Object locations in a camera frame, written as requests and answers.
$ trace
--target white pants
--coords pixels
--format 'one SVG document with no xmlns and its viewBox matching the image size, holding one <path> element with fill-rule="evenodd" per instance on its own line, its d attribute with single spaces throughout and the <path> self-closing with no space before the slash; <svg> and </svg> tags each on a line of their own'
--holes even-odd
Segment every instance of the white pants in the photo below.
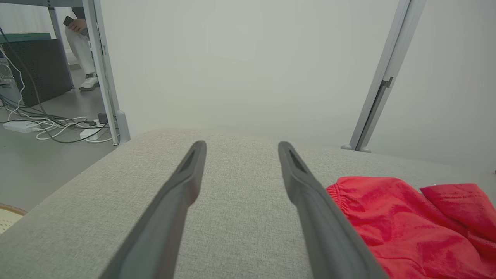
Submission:
<svg viewBox="0 0 496 279">
<path fill-rule="evenodd" d="M 85 74 L 95 73 L 95 64 L 93 63 L 93 58 L 91 57 L 88 37 L 70 30 L 68 27 L 65 28 L 65 35 L 67 36 L 70 49 L 72 50 L 72 53 L 74 53 L 74 56 L 76 56 L 83 72 Z"/>
</svg>

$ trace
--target metal table leg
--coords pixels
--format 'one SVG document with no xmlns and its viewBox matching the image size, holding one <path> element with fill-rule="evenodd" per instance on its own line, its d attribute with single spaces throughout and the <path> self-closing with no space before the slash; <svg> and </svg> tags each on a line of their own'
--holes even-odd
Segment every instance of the metal table leg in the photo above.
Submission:
<svg viewBox="0 0 496 279">
<path fill-rule="evenodd" d="M 114 122 L 114 114 L 112 113 L 112 104 L 110 101 L 109 90 L 107 87 L 107 78 L 103 67 L 102 45 L 100 42 L 100 33 L 96 22 L 95 2 L 93 0 L 83 0 L 84 15 L 86 16 L 86 24 L 90 36 L 91 46 L 94 47 L 93 59 L 95 60 L 96 73 L 100 82 L 100 91 L 102 92 L 103 104 L 105 113 L 109 121 L 110 134 L 112 135 L 113 145 L 118 145 L 116 123 Z"/>
<path fill-rule="evenodd" d="M 52 20 L 52 25 L 54 26 L 55 37 L 59 40 L 61 45 L 61 49 L 63 51 L 63 60 L 65 62 L 65 67 L 67 68 L 67 72 L 69 73 L 70 84 L 72 84 L 72 88 L 74 88 L 74 82 L 72 82 L 72 76 L 70 75 L 69 63 L 67 62 L 67 56 L 65 55 L 65 48 L 62 42 L 61 30 L 59 28 L 59 22 L 57 21 L 57 13 L 55 12 L 54 7 L 48 7 L 48 13 L 50 14 L 50 19 Z"/>
</svg>

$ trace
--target gray fabric cushion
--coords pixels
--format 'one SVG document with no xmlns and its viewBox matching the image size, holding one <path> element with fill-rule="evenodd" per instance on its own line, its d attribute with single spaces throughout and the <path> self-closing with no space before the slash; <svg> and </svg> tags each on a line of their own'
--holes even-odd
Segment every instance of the gray fabric cushion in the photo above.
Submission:
<svg viewBox="0 0 496 279">
<path fill-rule="evenodd" d="M 97 278 L 190 145 L 207 142 L 201 191 L 186 217 L 175 278 L 311 278 L 277 140 L 158 130 L 123 144 L 0 236 L 1 278 Z M 316 178 L 392 176 L 415 188 L 496 175 L 295 143 Z"/>
</svg>

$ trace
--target power strip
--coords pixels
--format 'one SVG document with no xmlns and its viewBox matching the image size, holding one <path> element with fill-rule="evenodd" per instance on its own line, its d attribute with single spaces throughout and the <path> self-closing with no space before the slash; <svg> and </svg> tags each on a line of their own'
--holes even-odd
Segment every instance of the power strip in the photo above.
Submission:
<svg viewBox="0 0 496 279">
<path fill-rule="evenodd" d="M 88 140 L 98 140 L 103 135 L 103 133 L 105 133 L 107 131 L 105 128 L 103 128 L 99 132 L 97 132 L 98 128 L 102 128 L 103 126 L 105 126 L 105 124 L 99 124 L 99 125 L 91 126 L 92 128 L 95 128 L 95 129 L 84 129 L 79 134 L 79 136 L 81 137 L 81 139 L 85 139 L 85 138 L 89 137 Z"/>
</svg>

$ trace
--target red fabric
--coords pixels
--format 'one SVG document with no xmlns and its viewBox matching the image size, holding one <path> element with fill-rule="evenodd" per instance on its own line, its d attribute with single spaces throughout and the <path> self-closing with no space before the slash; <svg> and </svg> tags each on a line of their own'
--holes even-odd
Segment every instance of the red fabric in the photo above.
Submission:
<svg viewBox="0 0 496 279">
<path fill-rule="evenodd" d="M 486 194 L 475 184 L 420 190 L 372 177 L 327 188 L 391 278 L 496 278 L 496 210 Z"/>
</svg>

